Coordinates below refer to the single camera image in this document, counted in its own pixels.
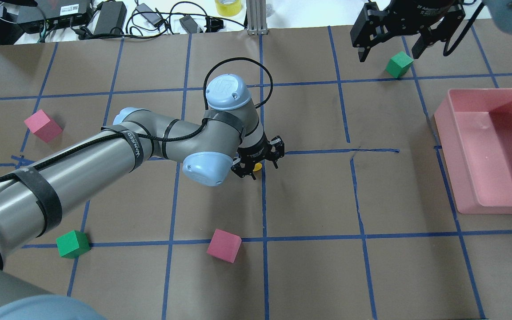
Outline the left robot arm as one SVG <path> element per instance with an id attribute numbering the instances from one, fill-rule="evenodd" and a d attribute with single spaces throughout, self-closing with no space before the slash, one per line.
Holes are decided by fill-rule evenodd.
<path id="1" fill-rule="evenodd" d="M 124 108 L 98 134 L 0 177 L 0 320 L 101 320 L 91 306 L 3 272 L 6 258 L 57 227 L 73 208 L 151 157 L 182 165 L 185 176 L 219 186 L 229 172 L 252 176 L 256 163 L 284 156 L 268 139 L 243 79 L 225 74 L 203 87 L 201 124 Z"/>

